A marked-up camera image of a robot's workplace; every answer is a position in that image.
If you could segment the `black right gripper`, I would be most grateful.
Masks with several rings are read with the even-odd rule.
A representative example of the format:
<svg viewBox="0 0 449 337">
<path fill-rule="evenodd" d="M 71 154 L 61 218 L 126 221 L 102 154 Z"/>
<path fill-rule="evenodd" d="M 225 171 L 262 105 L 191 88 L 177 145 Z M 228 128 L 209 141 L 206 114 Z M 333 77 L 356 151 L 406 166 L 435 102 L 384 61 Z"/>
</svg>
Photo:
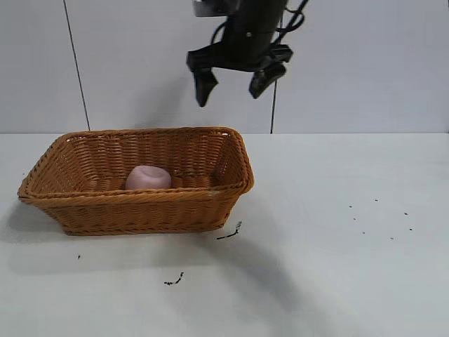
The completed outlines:
<svg viewBox="0 0 449 337">
<path fill-rule="evenodd" d="M 187 66 L 194 75 L 200 107 L 206 106 L 218 85 L 211 68 L 256 71 L 249 86 L 254 99 L 285 75 L 282 62 L 289 62 L 293 51 L 285 44 L 273 43 L 272 38 L 286 4 L 286 1 L 240 1 L 236 11 L 227 17 L 219 42 L 187 53 Z"/>
</svg>

